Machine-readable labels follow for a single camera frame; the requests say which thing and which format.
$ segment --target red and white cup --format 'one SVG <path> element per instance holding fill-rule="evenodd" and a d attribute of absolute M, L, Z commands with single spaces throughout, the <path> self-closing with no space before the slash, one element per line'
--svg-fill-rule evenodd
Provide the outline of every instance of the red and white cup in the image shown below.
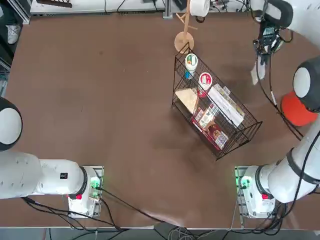
<path fill-rule="evenodd" d="M 197 89 L 198 96 L 200 98 L 206 97 L 207 91 L 212 85 L 212 76 L 207 72 L 201 73 L 198 84 L 199 84 Z"/>

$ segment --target black wire rack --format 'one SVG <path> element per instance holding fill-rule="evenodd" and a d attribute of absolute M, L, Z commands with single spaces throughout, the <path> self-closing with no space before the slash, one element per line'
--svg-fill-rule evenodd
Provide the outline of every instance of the black wire rack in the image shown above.
<path fill-rule="evenodd" d="M 209 147 L 212 153 L 216 156 L 216 160 L 222 158 L 231 151 L 250 142 L 260 126 L 262 121 L 257 121 L 256 118 L 249 112 L 249 110 L 239 101 L 239 99 L 227 88 L 227 86 L 211 71 L 211 69 L 198 57 L 198 64 L 193 75 L 185 67 L 186 54 L 195 54 L 187 43 L 182 50 L 174 58 L 174 77 L 173 77 L 173 91 L 171 107 L 176 108 L 190 123 L 190 126 L 198 133 L 203 142 Z M 204 97 L 197 97 L 196 107 L 193 112 L 187 109 L 184 103 L 178 98 L 176 92 L 183 89 L 192 89 L 197 95 L 198 90 L 203 88 L 198 84 L 199 77 L 202 73 L 209 73 L 212 76 L 212 85 L 219 84 L 221 88 L 228 90 L 228 96 L 244 113 L 243 120 L 239 124 L 234 124 L 205 92 Z M 215 114 L 213 120 L 213 130 L 218 130 L 220 138 L 222 137 L 223 144 L 216 141 L 208 129 L 202 128 L 199 123 L 197 114 L 199 110 L 206 112 L 208 109 L 214 107 Z"/>

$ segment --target orange ball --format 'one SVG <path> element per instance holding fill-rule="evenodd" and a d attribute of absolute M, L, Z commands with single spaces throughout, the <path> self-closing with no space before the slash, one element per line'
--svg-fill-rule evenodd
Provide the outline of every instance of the orange ball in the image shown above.
<path fill-rule="evenodd" d="M 294 91 L 286 94 L 282 98 L 281 110 L 284 116 L 293 125 L 298 127 L 314 122 L 318 115 L 317 113 L 308 111 Z"/>

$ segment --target food package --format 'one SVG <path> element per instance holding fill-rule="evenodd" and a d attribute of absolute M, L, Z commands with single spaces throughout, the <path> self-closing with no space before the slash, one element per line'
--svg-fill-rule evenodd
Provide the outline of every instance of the food package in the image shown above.
<path fill-rule="evenodd" d="M 232 121 L 232 124 L 238 127 L 242 123 L 245 118 L 245 113 L 219 84 L 212 86 L 208 95 L 221 109 L 221 111 Z"/>
<path fill-rule="evenodd" d="M 214 147 L 220 151 L 224 148 L 229 138 L 219 125 L 215 123 L 215 116 L 218 112 L 218 108 L 213 103 L 205 111 L 199 107 L 195 111 L 191 121 Z"/>
<path fill-rule="evenodd" d="M 218 150 L 222 150 L 229 140 L 228 136 L 222 131 L 221 127 L 216 124 L 214 121 L 210 122 L 207 125 L 205 131 L 209 137 L 212 139 L 212 143 L 214 144 L 215 148 Z"/>
<path fill-rule="evenodd" d="M 199 107 L 195 114 L 195 120 L 202 129 L 205 129 L 207 125 L 214 120 L 218 112 L 219 109 L 214 103 L 211 103 L 205 111 Z"/>
<path fill-rule="evenodd" d="M 194 114 L 198 96 L 194 88 L 185 88 L 175 91 L 175 95 L 185 105 L 191 114 Z"/>

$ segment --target sneaker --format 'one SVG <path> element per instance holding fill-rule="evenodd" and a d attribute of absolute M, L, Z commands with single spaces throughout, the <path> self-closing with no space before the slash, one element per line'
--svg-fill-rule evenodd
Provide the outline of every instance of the sneaker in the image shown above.
<path fill-rule="evenodd" d="M 18 41 L 21 27 L 19 25 L 7 25 L 8 44 L 15 44 Z"/>

